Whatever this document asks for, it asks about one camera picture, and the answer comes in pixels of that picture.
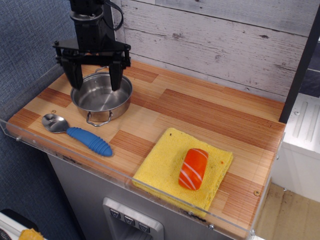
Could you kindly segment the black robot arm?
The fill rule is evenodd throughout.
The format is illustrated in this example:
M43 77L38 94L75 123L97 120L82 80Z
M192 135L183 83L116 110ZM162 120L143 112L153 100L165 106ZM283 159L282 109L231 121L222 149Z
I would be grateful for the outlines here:
M121 8L110 0L72 0L70 7L76 37L54 42L56 62L77 90L84 81L82 65L108 67L111 88L118 90L124 69L131 65L131 46L115 39L123 22L114 26L111 9Z

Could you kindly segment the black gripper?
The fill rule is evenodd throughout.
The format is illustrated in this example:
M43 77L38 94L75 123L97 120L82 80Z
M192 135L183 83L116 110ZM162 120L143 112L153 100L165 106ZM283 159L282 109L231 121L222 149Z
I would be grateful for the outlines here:
M57 40L52 45L56 62L60 64L71 86L83 85L81 65L109 66L111 88L121 86L123 69L131 66L131 46L114 40L114 28L104 17L72 17L76 38Z

